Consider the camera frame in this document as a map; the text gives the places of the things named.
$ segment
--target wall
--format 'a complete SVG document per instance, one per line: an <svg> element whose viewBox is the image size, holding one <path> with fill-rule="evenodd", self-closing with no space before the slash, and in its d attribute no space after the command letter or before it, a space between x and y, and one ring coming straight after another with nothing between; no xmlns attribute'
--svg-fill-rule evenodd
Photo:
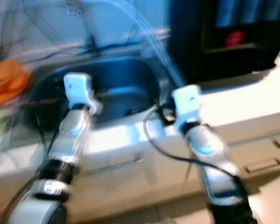
<svg viewBox="0 0 280 224"><path fill-rule="evenodd" d="M169 0L126 1L142 12L156 33L159 35L168 33ZM5 45L16 42L12 46L10 56L19 53L23 56L35 52L46 54L60 47L83 43L87 35L82 18L86 27L95 35L99 46L125 43L134 27L134 23L118 9L106 4L89 4L87 0L81 1L84 6L83 12L74 16L67 16L66 1L62 0L11 2L12 6L9 1L0 0L0 43L2 39ZM7 23L2 38L1 30L7 8L9 8ZM141 33L137 32L135 40L140 37Z"/></svg>

